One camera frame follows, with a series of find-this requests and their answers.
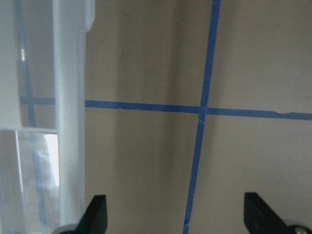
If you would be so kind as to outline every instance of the clear plastic container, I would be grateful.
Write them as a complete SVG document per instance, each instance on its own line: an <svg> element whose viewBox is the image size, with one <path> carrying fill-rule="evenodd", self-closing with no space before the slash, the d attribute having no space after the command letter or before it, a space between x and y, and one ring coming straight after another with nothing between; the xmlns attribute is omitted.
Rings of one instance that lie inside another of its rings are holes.
<svg viewBox="0 0 312 234"><path fill-rule="evenodd" d="M0 7L0 234L49 234L84 212L84 51L94 0Z"/></svg>

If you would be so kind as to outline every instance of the metal screw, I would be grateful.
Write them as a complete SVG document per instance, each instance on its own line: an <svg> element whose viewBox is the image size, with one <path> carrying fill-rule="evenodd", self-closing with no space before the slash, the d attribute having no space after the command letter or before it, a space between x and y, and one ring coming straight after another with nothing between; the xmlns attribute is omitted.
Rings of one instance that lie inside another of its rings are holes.
<svg viewBox="0 0 312 234"><path fill-rule="evenodd" d="M296 232L296 234L308 234L308 231L304 228L295 228L294 231Z"/></svg>

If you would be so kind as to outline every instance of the blue tape cross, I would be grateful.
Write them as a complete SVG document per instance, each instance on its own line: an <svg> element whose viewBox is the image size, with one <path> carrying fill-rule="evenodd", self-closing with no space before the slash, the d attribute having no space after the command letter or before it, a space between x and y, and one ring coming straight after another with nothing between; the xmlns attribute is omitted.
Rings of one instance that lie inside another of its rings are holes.
<svg viewBox="0 0 312 234"><path fill-rule="evenodd" d="M207 46L207 55L206 55L206 66L205 74L203 81L203 88L201 92L200 107L198 112L198 124L194 148L194 156L191 170L191 179L189 185L189 193L187 197L184 225L183 225L183 234L189 233L189 223L191 221L193 199L196 188L198 166L200 160L201 145L204 135L205 127L205 117L207 114L208 98L210 91L210 83L213 70L213 62L215 55L215 41L218 28L219 12L220 12L221 0L213 0L212 9L211 9L211 18L210 18L210 29L208 36L208 46Z"/></svg>
<svg viewBox="0 0 312 234"><path fill-rule="evenodd" d="M15 5L16 5L19 46L20 46L21 51L22 50L26 51L26 36L25 36L25 29L24 29L24 22L23 22L23 9L22 9L21 0L15 0ZM24 82L25 82L26 96L27 98L31 98L33 96L33 91L31 88L28 61L26 58L21 60L21 65L22 65L23 77L24 77ZM28 110L29 125L31 127L35 127L36 118L35 118L35 109L34 109L33 104L27 103L27 110Z"/></svg>

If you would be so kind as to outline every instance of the beige wall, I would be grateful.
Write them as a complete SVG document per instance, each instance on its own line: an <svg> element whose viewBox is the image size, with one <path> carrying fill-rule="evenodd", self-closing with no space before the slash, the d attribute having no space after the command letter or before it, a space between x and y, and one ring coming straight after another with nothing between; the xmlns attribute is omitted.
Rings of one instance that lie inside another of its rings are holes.
<svg viewBox="0 0 312 234"><path fill-rule="evenodd" d="M97 1L86 99L198 106L211 1ZM312 2L224 0L209 106L312 112ZM182 233L197 115L86 109L86 202L108 233ZM243 194L312 227L312 122L208 116L191 234L248 233Z"/></svg>

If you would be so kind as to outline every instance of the blue painter's tape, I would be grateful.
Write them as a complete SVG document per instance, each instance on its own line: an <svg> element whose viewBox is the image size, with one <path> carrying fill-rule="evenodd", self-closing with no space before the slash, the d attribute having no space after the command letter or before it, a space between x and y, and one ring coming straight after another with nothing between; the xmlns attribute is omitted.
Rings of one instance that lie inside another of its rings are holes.
<svg viewBox="0 0 312 234"><path fill-rule="evenodd" d="M16 17L17 17L19 47L21 51L23 50L26 53L26 36L25 36L25 29L24 29L24 22L23 22L23 9L22 9L21 0L15 0L15 8L16 8ZM32 98L33 92L31 88L31 79L30 79L30 73L29 73L29 66L27 62L27 56L23 60L21 60L21 66L23 70L26 96L27 98ZM34 106L31 103L28 103L27 110L28 110L29 125L31 127L35 127L37 124L36 124Z"/></svg>
<svg viewBox="0 0 312 234"><path fill-rule="evenodd" d="M27 105L29 103L33 105L55 105L54 98L20 97L19 99L21 104L23 105ZM241 116L241 117L257 117L257 118L285 118L285 119L312 120L312 114L310 113L291 112L280 114L274 111L200 108L197 106L162 105L162 104L131 103L131 102L116 102L116 101L86 100L85 107L102 108L102 109L139 110L139 111L179 112L191 114L198 114L199 110L203 110L206 115L212 116Z"/></svg>
<svg viewBox="0 0 312 234"><path fill-rule="evenodd" d="M32 105L55 105L54 98L27 98L27 97L20 97L19 101L23 105L32 104Z"/></svg>
<svg viewBox="0 0 312 234"><path fill-rule="evenodd" d="M198 114L199 107L196 106L176 106L131 102L113 102L113 101L93 101L86 100L86 107L123 109L123 110L141 110L141 111L162 111L162 112L180 112Z"/></svg>
<svg viewBox="0 0 312 234"><path fill-rule="evenodd" d="M294 113L294 112L280 114L274 111L208 108L208 114L214 116L242 116L242 117L258 117L258 118L285 118L285 119L312 120L312 114L310 113Z"/></svg>
<svg viewBox="0 0 312 234"><path fill-rule="evenodd" d="M18 38L19 38L19 47L22 53L25 54L24 58L21 59L21 66L23 71L24 77L24 84L25 84L25 91L26 91L26 98L27 100L33 99L33 91L31 87L31 78L29 72L29 66L27 61L27 50L26 50L26 35L24 29L24 20L23 20L23 8L22 8L22 1L15 0L15 8L16 8L16 17L17 17L17 27L18 27ZM36 127L36 117L35 117L35 108L31 101L26 102L27 110L28 110L28 119L29 125L31 127ZM36 150L32 152L33 158L33 165L34 165L34 175L36 180L36 188L38 194L38 206L39 206L39 219L42 225L47 225L47 217L45 212L45 202L44 202L44 192L41 186L41 170L40 170L40 162L39 162L39 155L36 153Z"/></svg>
<svg viewBox="0 0 312 234"><path fill-rule="evenodd" d="M203 81L203 88L202 88L201 100L200 100L200 109L198 113L198 124L197 124L197 132L196 132L196 139L195 139L195 148L194 148L189 192L188 192L185 216L184 216L183 234L189 233L189 223L191 221L191 215L192 215L193 199L194 199L195 188L196 188L201 146L202 146L202 140L203 140L203 135L204 135L205 117L207 114L209 90L210 90L210 83L211 83L211 78L212 78L220 4L221 4L220 0L213 0L212 9L211 9L206 65L205 65L204 81Z"/></svg>

